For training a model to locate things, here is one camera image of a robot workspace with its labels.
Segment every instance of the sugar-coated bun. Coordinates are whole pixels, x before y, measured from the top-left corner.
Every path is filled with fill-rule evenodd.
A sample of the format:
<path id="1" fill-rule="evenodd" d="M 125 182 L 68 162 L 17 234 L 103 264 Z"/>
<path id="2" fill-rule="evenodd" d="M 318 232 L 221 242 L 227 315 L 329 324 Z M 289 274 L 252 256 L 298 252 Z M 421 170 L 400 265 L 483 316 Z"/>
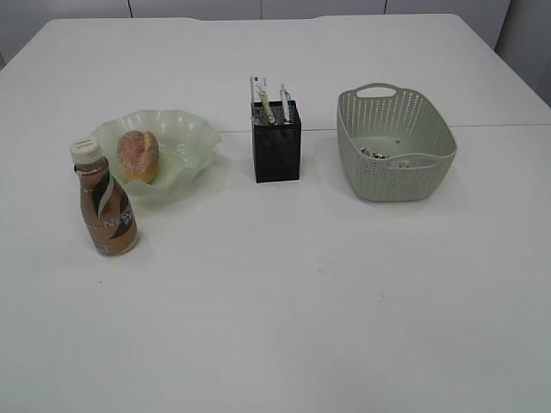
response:
<path id="1" fill-rule="evenodd" d="M 117 157 L 129 181 L 151 182 L 158 171 L 158 142 L 151 132 L 130 131 L 119 139 Z"/>

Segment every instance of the marker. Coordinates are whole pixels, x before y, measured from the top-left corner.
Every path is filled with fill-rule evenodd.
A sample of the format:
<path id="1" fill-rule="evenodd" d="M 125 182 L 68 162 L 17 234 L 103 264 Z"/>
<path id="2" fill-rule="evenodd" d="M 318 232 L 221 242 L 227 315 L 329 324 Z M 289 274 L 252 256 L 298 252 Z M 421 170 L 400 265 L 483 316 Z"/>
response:
<path id="1" fill-rule="evenodd" d="M 287 123 L 291 123 L 291 113 L 289 110 L 289 93 L 285 90 L 285 84 L 282 83 L 282 88 L 279 91 L 279 96 L 282 99 L 283 118 Z"/>
<path id="2" fill-rule="evenodd" d="M 268 122 L 272 125 L 276 123 L 276 118 L 274 116 L 274 113 L 272 112 L 272 108 L 269 106 L 269 98 L 266 92 L 260 87 L 260 85 L 257 85 L 258 87 L 258 94 L 260 95 L 260 102 L 262 102 L 262 106 L 264 106 L 264 111 L 266 112 L 266 115 L 268 116 Z"/>

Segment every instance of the black mesh pen holder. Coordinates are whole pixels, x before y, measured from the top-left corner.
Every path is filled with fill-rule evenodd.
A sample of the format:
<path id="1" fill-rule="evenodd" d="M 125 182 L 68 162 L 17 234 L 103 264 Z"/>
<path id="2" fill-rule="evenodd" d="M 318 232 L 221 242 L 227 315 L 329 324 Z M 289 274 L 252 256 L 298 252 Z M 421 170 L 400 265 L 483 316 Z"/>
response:
<path id="1" fill-rule="evenodd" d="M 293 181 L 300 177 L 300 116 L 289 102 L 290 123 L 285 123 L 281 102 L 270 102 L 275 124 L 268 121 L 262 103 L 251 103 L 252 155 L 257 183 Z"/>

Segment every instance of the glass bowl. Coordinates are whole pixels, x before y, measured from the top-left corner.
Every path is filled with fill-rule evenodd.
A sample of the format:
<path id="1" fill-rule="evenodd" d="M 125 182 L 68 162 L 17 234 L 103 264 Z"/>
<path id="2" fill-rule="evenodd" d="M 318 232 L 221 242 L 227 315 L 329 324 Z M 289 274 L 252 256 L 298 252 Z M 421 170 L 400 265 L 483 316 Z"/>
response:
<path id="1" fill-rule="evenodd" d="M 129 181 L 117 157 L 117 144 L 126 132 L 152 132 L 158 140 L 158 173 L 151 183 Z M 213 161 L 220 134 L 204 119 L 181 110 L 138 110 L 100 125 L 97 140 L 109 168 L 127 193 L 136 196 L 171 194 Z"/>

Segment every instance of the green basket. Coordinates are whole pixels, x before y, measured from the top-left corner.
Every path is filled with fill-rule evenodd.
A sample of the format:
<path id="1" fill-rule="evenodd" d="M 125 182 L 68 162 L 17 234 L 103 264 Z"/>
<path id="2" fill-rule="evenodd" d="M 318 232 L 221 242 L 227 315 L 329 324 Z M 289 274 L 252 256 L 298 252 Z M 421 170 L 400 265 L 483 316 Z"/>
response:
<path id="1" fill-rule="evenodd" d="M 392 96 L 360 97 L 364 89 Z M 457 145 L 429 100 L 410 89 L 373 83 L 338 97 L 338 147 L 354 191 L 367 200 L 422 200 L 434 192 L 454 160 Z M 379 159 L 363 149 L 384 154 Z"/>

